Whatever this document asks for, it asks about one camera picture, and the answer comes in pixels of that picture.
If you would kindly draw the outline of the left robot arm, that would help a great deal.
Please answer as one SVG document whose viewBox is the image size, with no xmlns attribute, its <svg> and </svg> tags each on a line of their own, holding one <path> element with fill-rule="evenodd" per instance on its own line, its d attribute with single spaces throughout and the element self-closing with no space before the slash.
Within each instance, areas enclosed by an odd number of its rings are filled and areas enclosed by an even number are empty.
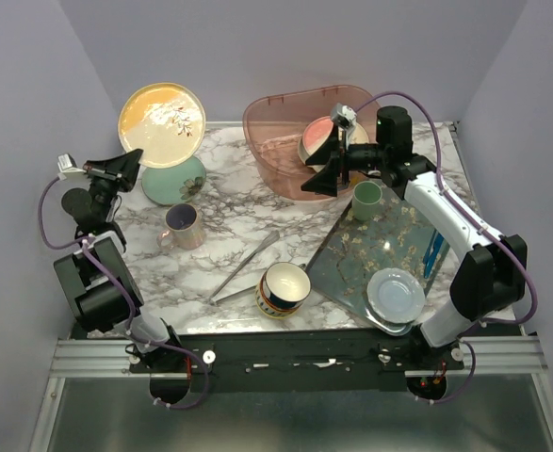
<svg viewBox="0 0 553 452">
<path fill-rule="evenodd" d="M 130 357 L 147 372 L 171 372 L 186 359 L 172 327 L 143 309 L 143 299 L 122 256 L 126 239 L 114 217 L 121 194 L 133 190 L 143 150 L 77 166 L 69 154 L 58 158 L 58 180 L 82 178 L 61 207 L 75 222 L 71 254 L 54 269 L 77 324 L 87 332 L 115 332 L 128 338 Z"/>
</svg>

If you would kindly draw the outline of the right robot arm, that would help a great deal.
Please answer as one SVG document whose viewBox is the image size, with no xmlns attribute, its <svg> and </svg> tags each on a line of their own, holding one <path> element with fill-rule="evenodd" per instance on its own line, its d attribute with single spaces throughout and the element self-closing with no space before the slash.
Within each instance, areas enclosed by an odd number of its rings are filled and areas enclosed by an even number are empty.
<svg viewBox="0 0 553 452">
<path fill-rule="evenodd" d="M 330 134 L 306 161 L 322 169 L 301 189 L 334 197 L 351 172 L 376 170 L 387 187 L 433 224 L 461 260 L 448 302 L 420 326 L 419 339 L 407 348 L 414 366 L 432 367 L 442 358 L 442 347 L 487 321 L 490 313 L 536 295 L 526 269 L 525 240 L 490 226 L 444 182 L 438 165 L 414 152 L 412 119 L 405 108 L 378 109 L 373 143 L 350 141 L 356 126 L 351 107 L 336 105 L 331 120 Z"/>
</svg>

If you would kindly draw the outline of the pink cream ceramic plate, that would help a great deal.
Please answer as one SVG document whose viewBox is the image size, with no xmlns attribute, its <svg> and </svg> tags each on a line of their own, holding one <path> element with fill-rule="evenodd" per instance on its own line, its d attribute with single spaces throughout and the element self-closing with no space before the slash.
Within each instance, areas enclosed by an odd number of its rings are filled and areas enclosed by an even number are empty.
<svg viewBox="0 0 553 452">
<path fill-rule="evenodd" d="M 298 156 L 302 163 L 325 143 L 332 130 L 333 122 L 328 116 L 318 118 L 307 125 L 298 145 Z"/>
</svg>

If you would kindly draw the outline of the cream divided plate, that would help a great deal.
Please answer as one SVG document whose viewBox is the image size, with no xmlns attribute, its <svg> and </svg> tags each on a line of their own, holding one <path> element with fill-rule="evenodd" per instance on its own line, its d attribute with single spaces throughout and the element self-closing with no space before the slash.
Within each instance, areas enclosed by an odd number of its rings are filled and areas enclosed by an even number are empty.
<svg viewBox="0 0 553 452">
<path fill-rule="evenodd" d="M 370 138 L 366 129 L 360 123 L 356 123 L 350 132 L 349 144 L 366 144 L 369 142 Z"/>
</svg>

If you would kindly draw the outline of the yellow cream ceramic plate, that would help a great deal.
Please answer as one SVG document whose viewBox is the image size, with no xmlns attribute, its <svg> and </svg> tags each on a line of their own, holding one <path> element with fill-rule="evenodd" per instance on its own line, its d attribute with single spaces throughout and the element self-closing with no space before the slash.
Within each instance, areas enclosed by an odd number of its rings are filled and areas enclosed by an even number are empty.
<svg viewBox="0 0 553 452">
<path fill-rule="evenodd" d="M 199 98 L 172 82 L 134 92 L 118 118 L 125 152 L 142 150 L 139 163 L 151 169 L 175 167 L 188 160 L 203 141 L 206 116 Z"/>
</svg>

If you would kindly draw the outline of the colourful striped bowl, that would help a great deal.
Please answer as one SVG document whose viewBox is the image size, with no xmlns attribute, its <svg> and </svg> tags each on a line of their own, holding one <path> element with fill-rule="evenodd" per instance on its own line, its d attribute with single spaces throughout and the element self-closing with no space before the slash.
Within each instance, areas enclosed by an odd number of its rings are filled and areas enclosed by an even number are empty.
<svg viewBox="0 0 553 452">
<path fill-rule="evenodd" d="M 265 315 L 285 318 L 300 309 L 311 290 L 311 281 L 303 267 L 276 263 L 262 274 L 254 289 L 254 299 Z"/>
</svg>

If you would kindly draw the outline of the green plate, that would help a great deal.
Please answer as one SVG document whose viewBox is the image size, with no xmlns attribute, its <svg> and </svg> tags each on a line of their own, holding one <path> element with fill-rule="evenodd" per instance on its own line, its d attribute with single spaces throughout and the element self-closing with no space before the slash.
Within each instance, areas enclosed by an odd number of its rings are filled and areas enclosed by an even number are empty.
<svg viewBox="0 0 553 452">
<path fill-rule="evenodd" d="M 206 170 L 195 156 L 185 162 L 165 169 L 146 169 L 141 177 L 141 187 L 152 202 L 171 206 L 190 202 L 203 189 Z"/>
</svg>

